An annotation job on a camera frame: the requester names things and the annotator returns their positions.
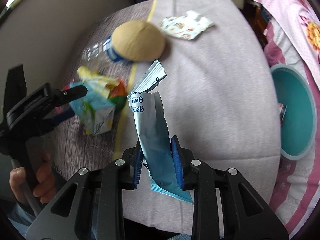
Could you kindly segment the light blue sleeve forearm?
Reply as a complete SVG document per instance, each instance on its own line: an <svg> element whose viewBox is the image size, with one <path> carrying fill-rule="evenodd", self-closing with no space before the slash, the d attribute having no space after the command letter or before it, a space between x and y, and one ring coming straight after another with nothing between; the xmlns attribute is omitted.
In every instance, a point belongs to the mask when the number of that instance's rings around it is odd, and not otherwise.
<svg viewBox="0 0 320 240"><path fill-rule="evenodd" d="M30 206L25 206L20 202L9 202L6 215L15 229L24 237L29 226L35 220L34 212Z"/></svg>

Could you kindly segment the person's left hand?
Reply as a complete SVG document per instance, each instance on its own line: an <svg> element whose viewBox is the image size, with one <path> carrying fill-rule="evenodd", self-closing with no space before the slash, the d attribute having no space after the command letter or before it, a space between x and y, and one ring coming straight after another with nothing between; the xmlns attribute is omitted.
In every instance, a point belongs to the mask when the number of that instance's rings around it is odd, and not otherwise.
<svg viewBox="0 0 320 240"><path fill-rule="evenodd" d="M55 177L52 174L51 156L48 152L40 151L42 163L36 171L38 184L33 190L33 196L39 197L42 204L50 202L56 194ZM10 171L9 185L18 202L28 206L27 199L22 191L26 172L24 167L14 168Z"/></svg>

